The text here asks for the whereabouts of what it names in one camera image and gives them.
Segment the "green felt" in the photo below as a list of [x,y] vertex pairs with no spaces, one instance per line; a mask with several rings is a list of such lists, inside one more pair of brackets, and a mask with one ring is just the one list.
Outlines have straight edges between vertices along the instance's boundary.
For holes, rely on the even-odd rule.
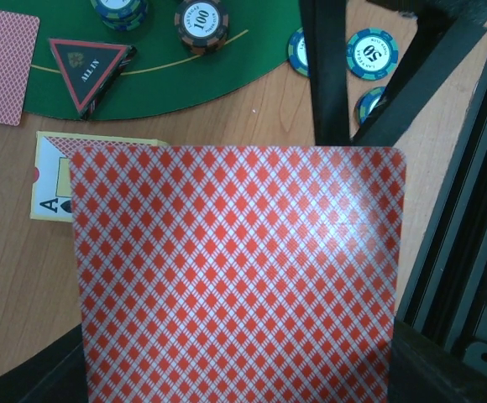
[[[193,56],[174,27],[178,1],[149,0],[149,16],[131,32],[107,28],[89,0],[0,0],[0,9],[36,15],[39,36],[24,110],[77,119],[77,112],[50,52],[48,38],[134,44],[138,54],[126,72],[152,69]],[[179,65],[119,77],[92,116],[94,120],[153,116],[210,101],[273,70],[287,58],[291,34],[301,27],[297,0],[224,0],[229,39],[218,53]]]

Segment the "yellow line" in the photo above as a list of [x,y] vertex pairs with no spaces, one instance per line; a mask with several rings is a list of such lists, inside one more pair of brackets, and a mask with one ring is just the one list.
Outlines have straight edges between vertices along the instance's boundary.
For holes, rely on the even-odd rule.
[[31,67],[33,67],[34,69],[39,69],[39,70],[43,70],[43,71],[49,71],[50,73],[57,73],[57,74],[60,74],[60,71],[58,70],[55,70],[55,69],[49,69],[47,67],[43,67],[41,65],[31,65]]
[[[231,39],[229,39],[225,43],[225,45],[230,44],[231,42],[234,42],[236,39],[241,38],[242,36],[244,36],[248,32],[249,32],[249,30],[248,29],[245,29],[244,31],[240,32],[238,35],[236,35],[236,36],[232,37]],[[172,63],[168,63],[166,65],[157,65],[156,67],[150,67],[149,69],[136,70],[136,71],[128,71],[128,72],[123,73],[122,76],[131,76],[132,74],[143,74],[143,73],[148,73],[148,72],[151,72],[151,71],[162,70],[162,69],[166,69],[167,67],[172,67],[173,65],[181,65],[182,63],[187,63],[188,61],[192,61],[192,60],[194,60],[194,59],[196,59],[198,57],[201,57],[201,56],[195,55],[195,56],[192,56],[192,57],[188,57],[187,59],[178,60],[178,61],[174,61]],[[33,67],[34,69],[42,70],[42,71],[48,71],[50,73],[60,74],[60,71],[55,70],[55,69],[50,69],[48,67],[43,67],[42,65],[31,65],[31,67]]]

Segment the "ace of spades card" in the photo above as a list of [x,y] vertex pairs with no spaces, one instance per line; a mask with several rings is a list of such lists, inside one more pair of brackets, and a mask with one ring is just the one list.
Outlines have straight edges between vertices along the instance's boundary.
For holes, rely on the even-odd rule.
[[156,139],[127,139],[88,134],[37,132],[31,218],[72,222],[69,157],[83,147],[167,145]]

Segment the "chip stack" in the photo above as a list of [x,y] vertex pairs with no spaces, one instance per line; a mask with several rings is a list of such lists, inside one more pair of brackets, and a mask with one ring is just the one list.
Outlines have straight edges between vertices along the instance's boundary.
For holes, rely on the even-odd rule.
[[175,14],[182,43],[196,55],[221,49],[228,36],[228,12],[220,0],[184,0]]
[[149,0],[91,0],[102,22],[116,31],[136,29],[149,11]]

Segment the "red patterned card back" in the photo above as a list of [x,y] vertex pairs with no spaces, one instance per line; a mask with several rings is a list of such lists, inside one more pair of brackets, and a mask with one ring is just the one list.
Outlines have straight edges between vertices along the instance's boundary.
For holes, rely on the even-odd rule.
[[0,123],[19,125],[39,23],[0,10]]
[[87,148],[71,178],[90,402],[386,400],[400,151]]

